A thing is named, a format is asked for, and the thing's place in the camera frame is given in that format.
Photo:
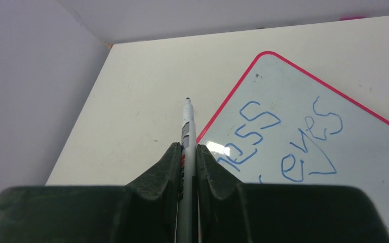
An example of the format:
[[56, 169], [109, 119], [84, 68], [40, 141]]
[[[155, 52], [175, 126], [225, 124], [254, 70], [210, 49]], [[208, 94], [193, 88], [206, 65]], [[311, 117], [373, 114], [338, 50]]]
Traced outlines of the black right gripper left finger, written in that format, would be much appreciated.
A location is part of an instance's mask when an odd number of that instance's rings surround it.
[[181, 145], [125, 186], [0, 193], [0, 242], [174, 242]]

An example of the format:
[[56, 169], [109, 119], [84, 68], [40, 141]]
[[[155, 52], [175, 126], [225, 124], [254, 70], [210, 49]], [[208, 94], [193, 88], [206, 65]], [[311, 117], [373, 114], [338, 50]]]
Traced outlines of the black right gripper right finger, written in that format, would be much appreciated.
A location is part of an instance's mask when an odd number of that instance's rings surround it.
[[202, 242], [389, 242], [374, 204], [348, 186], [244, 183], [197, 146]]

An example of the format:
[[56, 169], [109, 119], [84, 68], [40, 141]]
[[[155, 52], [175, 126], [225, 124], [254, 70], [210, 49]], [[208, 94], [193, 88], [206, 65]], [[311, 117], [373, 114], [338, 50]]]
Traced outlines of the white whiteboard marker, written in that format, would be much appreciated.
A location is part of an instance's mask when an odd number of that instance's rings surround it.
[[196, 187], [193, 178], [196, 176], [196, 125], [194, 109], [190, 98], [185, 99], [181, 131], [180, 185], [178, 194], [178, 217], [176, 242], [193, 242]]

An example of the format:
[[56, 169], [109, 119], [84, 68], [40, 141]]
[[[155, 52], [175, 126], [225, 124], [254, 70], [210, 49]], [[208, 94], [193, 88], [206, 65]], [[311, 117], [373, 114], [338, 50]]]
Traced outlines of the pink framed whiteboard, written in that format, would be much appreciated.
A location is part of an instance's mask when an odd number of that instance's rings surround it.
[[243, 182], [359, 188], [389, 232], [389, 120], [275, 52], [254, 58], [198, 143]]

